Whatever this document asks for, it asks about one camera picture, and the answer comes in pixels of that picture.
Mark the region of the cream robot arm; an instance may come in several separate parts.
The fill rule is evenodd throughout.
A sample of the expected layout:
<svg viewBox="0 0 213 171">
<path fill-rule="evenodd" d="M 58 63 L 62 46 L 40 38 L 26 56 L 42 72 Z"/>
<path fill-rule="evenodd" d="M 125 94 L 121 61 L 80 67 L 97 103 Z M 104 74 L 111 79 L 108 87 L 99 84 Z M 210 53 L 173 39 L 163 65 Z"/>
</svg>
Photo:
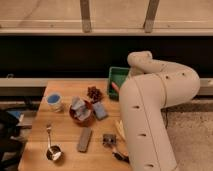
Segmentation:
<svg viewBox="0 0 213 171">
<path fill-rule="evenodd" d="M 191 100 L 200 78 L 194 69 L 155 60 L 149 51 L 132 52 L 127 61 L 119 104 L 132 170 L 179 171 L 161 110 Z"/>
</svg>

